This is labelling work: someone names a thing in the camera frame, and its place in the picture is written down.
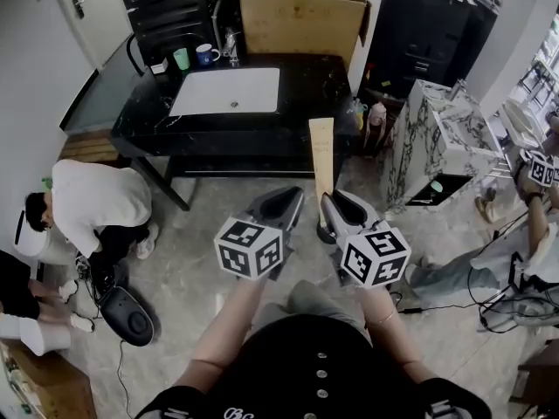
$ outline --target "door handle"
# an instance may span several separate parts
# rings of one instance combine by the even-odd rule
[[[86,14],[84,13],[84,7],[83,7],[83,3],[85,1],[86,0],[72,0],[73,7],[75,8],[76,14],[78,14],[79,19],[82,19],[86,16]]]

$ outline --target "black hair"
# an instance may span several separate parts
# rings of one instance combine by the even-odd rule
[[[27,223],[39,233],[45,231],[46,223],[43,222],[43,214],[46,211],[45,193],[32,192],[25,199],[25,218]]]

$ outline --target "green cup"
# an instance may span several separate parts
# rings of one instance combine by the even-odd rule
[[[175,62],[181,70],[188,70],[190,68],[189,54],[186,48],[180,48],[173,53]]]

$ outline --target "blue mug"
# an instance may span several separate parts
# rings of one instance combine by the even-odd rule
[[[196,48],[196,55],[200,65],[206,66],[221,58],[221,53],[215,48],[211,48],[211,44],[203,44]]]

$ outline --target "white wall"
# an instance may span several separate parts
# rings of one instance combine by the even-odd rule
[[[57,0],[0,0],[0,249],[25,195],[41,189],[66,136],[59,123],[93,72]]]
[[[489,117],[522,77],[542,43],[559,0],[505,0],[466,81]]]
[[[348,80],[351,86],[351,91],[353,94],[357,94],[359,90],[359,85],[361,84],[361,78],[363,75],[363,70],[367,63],[367,56],[369,55],[370,43],[373,40],[373,34],[375,32],[376,20],[378,19],[378,10],[380,9],[381,0],[367,0],[371,4],[370,8],[370,19],[369,19],[369,29],[367,30],[367,38],[365,39],[365,46],[361,45],[361,39],[357,39],[355,44],[355,49],[353,53],[353,58],[351,59],[351,64],[349,64]]]

